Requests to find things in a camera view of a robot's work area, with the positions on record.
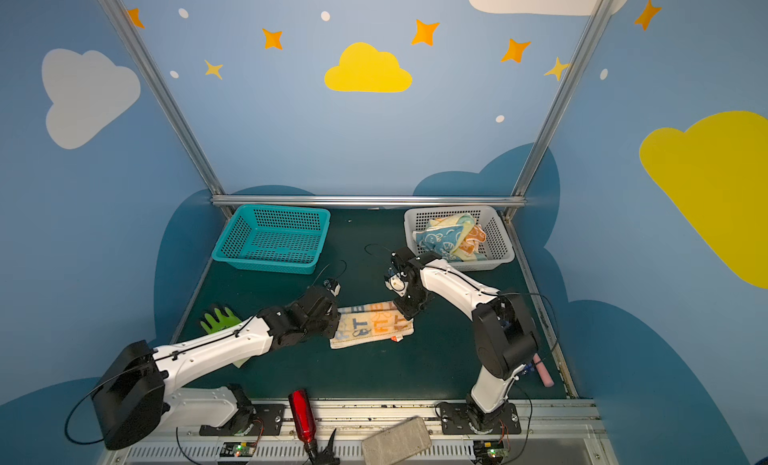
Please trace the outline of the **cream RABBIT lettered towel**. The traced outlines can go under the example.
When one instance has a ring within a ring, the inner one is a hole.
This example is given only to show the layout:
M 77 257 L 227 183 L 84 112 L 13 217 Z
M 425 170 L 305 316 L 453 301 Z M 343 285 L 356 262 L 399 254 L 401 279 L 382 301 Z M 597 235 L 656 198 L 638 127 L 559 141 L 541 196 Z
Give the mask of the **cream RABBIT lettered towel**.
M 413 321 L 392 301 L 344 307 L 339 313 L 339 325 L 329 340 L 334 350 L 385 340 L 400 342 L 415 331 Z

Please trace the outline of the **blue bunny pattern towel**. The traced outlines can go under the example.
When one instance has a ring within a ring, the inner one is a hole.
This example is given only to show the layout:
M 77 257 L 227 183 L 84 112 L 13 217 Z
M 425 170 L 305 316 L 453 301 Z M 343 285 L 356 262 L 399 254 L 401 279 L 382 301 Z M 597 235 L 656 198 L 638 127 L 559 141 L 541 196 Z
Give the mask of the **blue bunny pattern towel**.
M 449 225 L 415 231 L 412 238 L 422 249 L 434 252 L 446 260 L 457 259 L 456 251 L 471 230 L 468 225 Z

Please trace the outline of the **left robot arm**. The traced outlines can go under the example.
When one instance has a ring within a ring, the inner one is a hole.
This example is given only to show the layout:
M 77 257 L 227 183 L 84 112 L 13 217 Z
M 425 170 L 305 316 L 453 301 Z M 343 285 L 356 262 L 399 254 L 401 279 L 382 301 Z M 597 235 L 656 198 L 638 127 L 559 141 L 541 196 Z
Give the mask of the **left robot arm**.
M 241 386 L 192 389 L 190 383 L 312 336 L 333 337 L 340 290 L 338 281 L 327 279 L 287 306 L 262 309 L 214 334 L 157 348 L 146 341 L 126 346 L 90 394 L 106 449 L 121 450 L 156 430 L 180 427 L 196 427 L 204 436 L 263 432 Z

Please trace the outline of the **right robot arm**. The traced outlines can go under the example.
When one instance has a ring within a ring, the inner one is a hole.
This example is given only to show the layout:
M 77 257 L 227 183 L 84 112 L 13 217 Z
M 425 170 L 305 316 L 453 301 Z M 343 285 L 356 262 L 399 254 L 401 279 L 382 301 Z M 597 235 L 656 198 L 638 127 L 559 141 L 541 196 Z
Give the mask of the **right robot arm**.
M 481 369 L 461 419 L 475 433 L 492 432 L 512 412 L 508 392 L 541 345 L 523 295 L 485 286 L 433 252 L 416 255 L 404 247 L 392 252 L 390 260 L 385 284 L 397 295 L 394 305 L 406 319 L 421 313 L 429 295 L 436 294 L 471 321 Z

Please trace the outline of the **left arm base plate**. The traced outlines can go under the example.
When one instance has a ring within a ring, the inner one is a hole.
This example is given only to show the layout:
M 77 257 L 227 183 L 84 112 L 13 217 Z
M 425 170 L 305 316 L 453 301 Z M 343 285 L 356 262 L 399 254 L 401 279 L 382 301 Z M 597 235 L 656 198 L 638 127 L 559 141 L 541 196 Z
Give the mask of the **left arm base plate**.
M 201 436 L 277 436 L 281 432 L 286 406 L 281 403 L 257 403 L 239 406 L 223 425 L 203 425 Z

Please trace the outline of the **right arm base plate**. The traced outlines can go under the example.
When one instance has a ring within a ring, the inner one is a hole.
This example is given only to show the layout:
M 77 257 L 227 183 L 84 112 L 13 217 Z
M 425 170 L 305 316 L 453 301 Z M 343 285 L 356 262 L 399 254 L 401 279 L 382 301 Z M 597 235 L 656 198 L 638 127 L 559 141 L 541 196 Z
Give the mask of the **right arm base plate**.
M 474 404 L 439 402 L 435 406 L 444 435 L 519 435 L 522 433 L 517 408 L 505 402 L 493 412 Z

